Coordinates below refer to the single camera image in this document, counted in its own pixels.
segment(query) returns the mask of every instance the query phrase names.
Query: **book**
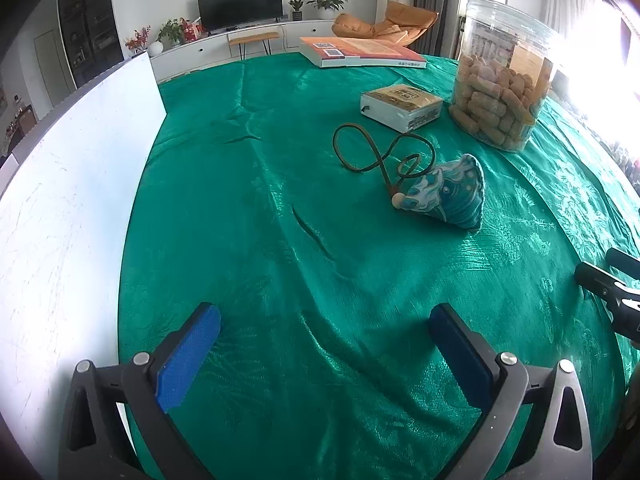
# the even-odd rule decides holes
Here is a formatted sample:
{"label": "book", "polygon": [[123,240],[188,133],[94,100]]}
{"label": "book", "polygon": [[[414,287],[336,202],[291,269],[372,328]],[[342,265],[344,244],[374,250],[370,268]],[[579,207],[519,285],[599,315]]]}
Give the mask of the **book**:
{"label": "book", "polygon": [[442,98],[409,85],[399,84],[364,92],[360,112],[404,134],[436,120]]}
{"label": "book", "polygon": [[385,40],[300,38],[300,54],[320,68],[332,66],[408,66],[425,68],[426,60],[407,47]]}

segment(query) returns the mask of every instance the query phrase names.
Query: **green plant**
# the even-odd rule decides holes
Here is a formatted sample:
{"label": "green plant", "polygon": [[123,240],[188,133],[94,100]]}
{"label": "green plant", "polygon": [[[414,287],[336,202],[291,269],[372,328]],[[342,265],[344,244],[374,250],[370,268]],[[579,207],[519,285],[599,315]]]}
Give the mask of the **green plant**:
{"label": "green plant", "polygon": [[318,9],[340,10],[344,8],[344,4],[349,0],[306,0],[306,2]]}
{"label": "green plant", "polygon": [[304,0],[289,0],[289,5],[293,7],[293,10],[298,12],[302,9],[302,6],[305,4]]}
{"label": "green plant", "polygon": [[166,22],[158,33],[158,41],[162,38],[167,38],[169,41],[175,43],[176,41],[183,40],[182,25],[179,20],[169,20]]}

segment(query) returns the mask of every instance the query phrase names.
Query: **brown cord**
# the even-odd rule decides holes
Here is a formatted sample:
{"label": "brown cord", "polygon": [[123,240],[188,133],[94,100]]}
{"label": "brown cord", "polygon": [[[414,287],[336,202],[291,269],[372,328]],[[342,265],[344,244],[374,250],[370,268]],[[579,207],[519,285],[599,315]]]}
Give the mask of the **brown cord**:
{"label": "brown cord", "polygon": [[[371,147],[373,154],[376,156],[376,161],[373,164],[369,164],[365,168],[356,168],[355,166],[352,166],[346,160],[344,160],[344,157],[342,156],[340,149],[338,149],[338,133],[344,128],[355,128],[361,134],[364,135],[364,138],[367,139],[367,142],[369,143],[369,146]],[[428,145],[428,147],[431,150],[431,162],[425,170],[419,171],[418,173],[412,173],[412,171],[415,170],[415,168],[417,168],[420,162],[422,161],[422,155],[420,155],[420,153],[412,153],[411,155],[407,155],[400,162],[400,164],[398,165],[398,168],[396,169],[396,173],[400,178],[395,184],[391,184],[391,180],[389,179],[389,174],[386,172],[384,161],[389,155],[391,155],[391,152],[393,151],[393,148],[396,146],[398,141],[400,139],[404,139],[407,137],[411,139],[421,140],[426,145]],[[423,176],[429,173],[436,161],[436,150],[434,149],[433,144],[431,144],[424,137],[421,137],[420,135],[412,134],[412,133],[397,135],[396,138],[391,142],[391,145],[389,146],[389,149],[386,150],[385,154],[380,155],[380,152],[378,151],[378,147],[376,146],[376,143],[371,138],[371,135],[369,135],[369,132],[365,130],[362,126],[356,123],[344,123],[338,126],[337,129],[334,131],[333,143],[334,143],[335,154],[338,156],[338,158],[340,159],[340,162],[343,164],[345,168],[347,168],[347,170],[354,171],[355,173],[365,173],[367,171],[370,171],[370,170],[373,170],[374,168],[379,167],[380,171],[382,171],[382,177],[385,179],[386,190],[389,192],[389,196],[391,197],[400,191],[400,186],[406,179],[418,178],[419,176]],[[402,173],[402,168],[404,168],[404,165],[409,163],[410,160],[412,160],[413,162],[409,167],[409,171],[407,171],[406,173]]]}

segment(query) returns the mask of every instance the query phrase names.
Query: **blue patterned fabric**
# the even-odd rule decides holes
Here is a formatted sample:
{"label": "blue patterned fabric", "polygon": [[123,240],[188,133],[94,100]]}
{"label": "blue patterned fabric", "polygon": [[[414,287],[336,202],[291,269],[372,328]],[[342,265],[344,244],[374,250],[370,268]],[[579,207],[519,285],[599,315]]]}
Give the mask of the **blue patterned fabric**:
{"label": "blue patterned fabric", "polygon": [[465,153],[459,160],[433,168],[415,182],[400,209],[432,216],[463,229],[482,225],[484,175],[478,160]]}

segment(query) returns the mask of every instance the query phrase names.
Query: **plastic jar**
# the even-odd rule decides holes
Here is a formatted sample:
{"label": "plastic jar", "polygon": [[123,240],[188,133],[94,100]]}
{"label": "plastic jar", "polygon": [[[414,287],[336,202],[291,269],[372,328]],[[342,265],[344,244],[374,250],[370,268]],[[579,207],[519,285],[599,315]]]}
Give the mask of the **plastic jar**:
{"label": "plastic jar", "polygon": [[500,150],[522,150],[556,73],[559,41],[524,12],[468,0],[449,106],[456,124]]}

